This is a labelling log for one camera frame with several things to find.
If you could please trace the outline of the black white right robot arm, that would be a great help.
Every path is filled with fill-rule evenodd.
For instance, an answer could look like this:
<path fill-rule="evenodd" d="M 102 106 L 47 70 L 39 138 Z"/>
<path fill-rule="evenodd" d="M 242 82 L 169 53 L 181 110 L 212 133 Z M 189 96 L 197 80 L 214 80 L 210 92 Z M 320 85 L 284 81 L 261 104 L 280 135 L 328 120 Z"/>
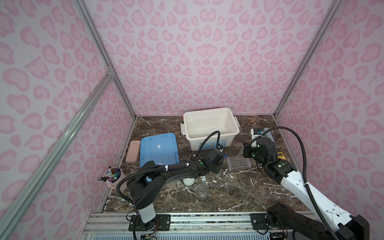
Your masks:
<path fill-rule="evenodd" d="M 288 206 L 277 203 L 267 209 L 266 226 L 270 229 L 291 229 L 311 240 L 368 240 L 370 224 L 361 215 L 353 216 L 327 198 L 307 179 L 307 156 L 299 135 L 290 128 L 298 140 L 303 156 L 302 171 L 278 156 L 276 144 L 266 135 L 269 130 L 252 129 L 252 140 L 244 144 L 243 156 L 252 158 L 264 169 L 265 175 L 295 195 L 318 220 L 301 215 Z"/>

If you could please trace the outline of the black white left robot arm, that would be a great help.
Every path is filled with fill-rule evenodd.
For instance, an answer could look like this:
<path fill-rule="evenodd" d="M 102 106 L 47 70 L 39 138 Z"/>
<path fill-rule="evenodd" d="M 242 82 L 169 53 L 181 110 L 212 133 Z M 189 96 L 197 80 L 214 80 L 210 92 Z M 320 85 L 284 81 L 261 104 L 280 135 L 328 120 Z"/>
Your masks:
<path fill-rule="evenodd" d="M 216 146 L 204 156 L 200 156 L 204 144 L 217 135 Z M 136 215 L 133 224 L 141 220 L 143 224 L 153 223 L 157 218 L 153 202 L 163 186 L 184 179 L 196 179 L 208 173 L 218 174 L 224 164 L 225 154 L 220 144 L 220 131 L 212 132 L 199 147 L 192 159 L 174 165 L 157 165 L 150 161 L 136 173 L 123 178 L 116 186 L 120 198 L 134 208 Z"/>

